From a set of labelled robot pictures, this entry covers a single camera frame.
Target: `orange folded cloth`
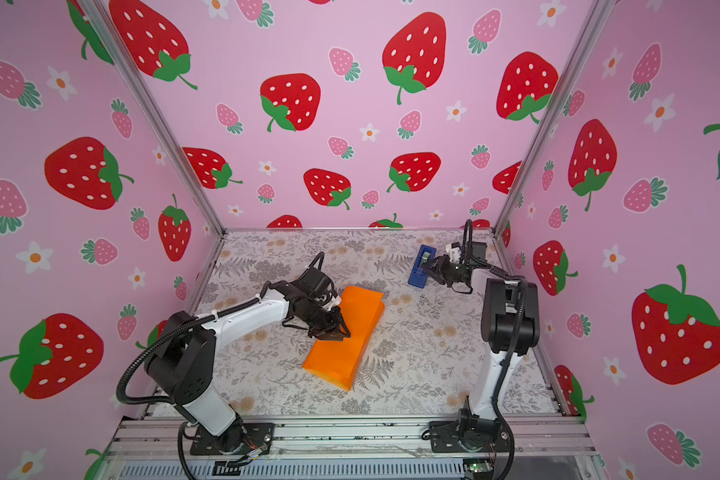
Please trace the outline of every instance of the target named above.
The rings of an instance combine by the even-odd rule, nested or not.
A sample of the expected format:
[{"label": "orange folded cloth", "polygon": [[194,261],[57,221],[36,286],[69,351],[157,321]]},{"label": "orange folded cloth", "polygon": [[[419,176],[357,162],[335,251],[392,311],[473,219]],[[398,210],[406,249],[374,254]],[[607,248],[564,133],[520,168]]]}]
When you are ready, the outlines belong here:
[{"label": "orange folded cloth", "polygon": [[345,288],[339,306],[352,336],[340,342],[316,341],[304,361],[304,370],[348,392],[371,333],[384,313],[383,295],[358,286]]}]

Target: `strawberry wallpaper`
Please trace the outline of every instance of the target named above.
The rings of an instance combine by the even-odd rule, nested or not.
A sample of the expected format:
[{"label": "strawberry wallpaper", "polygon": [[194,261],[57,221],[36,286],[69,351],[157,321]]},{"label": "strawberry wallpaper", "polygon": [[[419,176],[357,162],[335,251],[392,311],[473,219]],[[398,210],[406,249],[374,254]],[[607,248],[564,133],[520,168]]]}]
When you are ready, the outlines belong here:
[{"label": "strawberry wallpaper", "polygon": [[76,2],[0,2],[0,478],[90,480],[135,414],[213,241],[162,150]]},{"label": "strawberry wallpaper", "polygon": [[432,228],[495,222],[590,4],[109,10],[227,227]]},{"label": "strawberry wallpaper", "polygon": [[509,230],[609,478],[720,478],[720,0],[618,2]]}]

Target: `white floral surface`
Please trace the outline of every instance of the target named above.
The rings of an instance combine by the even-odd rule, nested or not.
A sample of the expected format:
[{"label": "white floral surface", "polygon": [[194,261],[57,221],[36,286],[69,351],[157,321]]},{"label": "white floral surface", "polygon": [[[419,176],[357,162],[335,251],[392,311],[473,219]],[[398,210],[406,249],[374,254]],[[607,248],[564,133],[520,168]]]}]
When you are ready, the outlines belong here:
[{"label": "white floral surface", "polygon": [[[498,263],[488,235],[488,260]],[[461,230],[268,230],[234,232],[222,250],[198,312],[248,300],[270,280],[294,280],[319,251],[341,293],[356,285],[384,293],[374,331],[350,392],[301,368],[314,343],[278,323],[216,354],[213,381],[232,407],[248,415],[449,414],[464,402],[484,356],[482,294],[460,295],[430,280],[408,284],[419,245],[444,252]],[[510,379],[502,410],[554,412],[533,353]],[[155,416],[178,416],[161,403]]]}]

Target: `blue object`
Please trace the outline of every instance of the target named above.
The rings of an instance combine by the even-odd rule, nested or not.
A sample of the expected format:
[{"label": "blue object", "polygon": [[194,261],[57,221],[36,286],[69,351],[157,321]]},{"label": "blue object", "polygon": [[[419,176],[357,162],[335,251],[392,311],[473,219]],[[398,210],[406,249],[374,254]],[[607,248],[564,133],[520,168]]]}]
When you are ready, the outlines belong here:
[{"label": "blue object", "polygon": [[427,274],[424,272],[422,264],[426,264],[428,261],[432,260],[436,252],[437,250],[435,248],[428,245],[422,245],[422,247],[418,249],[416,261],[413,264],[413,271],[411,272],[411,276],[408,278],[409,285],[424,288],[424,285],[427,284]]}]

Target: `orange object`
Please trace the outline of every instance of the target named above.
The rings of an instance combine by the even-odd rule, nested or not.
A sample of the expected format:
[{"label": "orange object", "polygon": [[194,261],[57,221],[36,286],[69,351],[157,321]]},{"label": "orange object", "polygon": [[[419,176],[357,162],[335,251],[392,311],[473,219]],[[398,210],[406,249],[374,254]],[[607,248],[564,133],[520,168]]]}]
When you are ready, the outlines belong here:
[{"label": "orange object", "polygon": [[371,333],[384,313],[383,295],[359,286],[345,288],[339,306],[352,336],[340,342],[316,341],[302,365],[304,370],[348,392]]}]

